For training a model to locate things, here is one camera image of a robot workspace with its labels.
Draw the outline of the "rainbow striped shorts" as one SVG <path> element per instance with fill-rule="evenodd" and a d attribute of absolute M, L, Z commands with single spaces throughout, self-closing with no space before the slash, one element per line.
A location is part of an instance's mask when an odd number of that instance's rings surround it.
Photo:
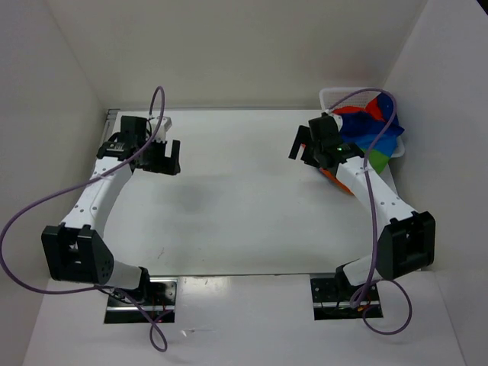
<path fill-rule="evenodd" d="M 365 88 L 354 91 L 338 103 L 340 104 L 357 93 L 367 91 L 373 91 L 373 89 Z M 350 158 L 366 159 L 368 168 L 373 169 L 377 174 L 381 174 L 397 149 L 397 138 L 404 132 L 397 118 L 394 97 L 385 91 L 377 90 L 377 92 L 380 94 L 370 101 L 365 108 L 354 106 L 330 107 L 330 111 L 342 116 L 343 126 L 340 131 L 338 131 L 336 122 L 331 117 L 322 114 L 309 121 L 308 127 L 314 136 L 327 132 L 340 134 L 343 142 L 337 148 L 341 153 L 337 169 L 318 169 L 349 194 L 352 191 L 337 178 L 339 167 Z"/>

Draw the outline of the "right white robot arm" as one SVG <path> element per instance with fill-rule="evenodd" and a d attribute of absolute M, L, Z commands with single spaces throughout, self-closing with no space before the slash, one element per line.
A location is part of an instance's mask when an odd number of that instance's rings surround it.
<path fill-rule="evenodd" d="M 350 300 L 365 284 L 395 280 L 434 262 L 434 217 L 403 201 L 365 159 L 364 151 L 343 140 L 332 115 L 324 113 L 299 126 L 289 157 L 338 180 L 371 214 L 372 253 L 336 269 L 334 288 L 340 298 Z"/>

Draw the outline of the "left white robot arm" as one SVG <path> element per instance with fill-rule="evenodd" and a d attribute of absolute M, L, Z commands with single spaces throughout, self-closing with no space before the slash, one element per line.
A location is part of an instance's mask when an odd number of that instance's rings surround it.
<path fill-rule="evenodd" d="M 57 226 L 46 226 L 41 234 L 50 276 L 56 281 L 78 282 L 125 291 L 137 305 L 153 295 L 149 272 L 114 258 L 104 242 L 104 228 L 124 185 L 137 169 L 164 175 L 180 171 L 180 141 L 174 140 L 171 154 L 166 134 L 172 126 L 168 117 L 123 116 L 120 131 L 98 149 L 94 183 L 82 192 L 74 208 Z"/>

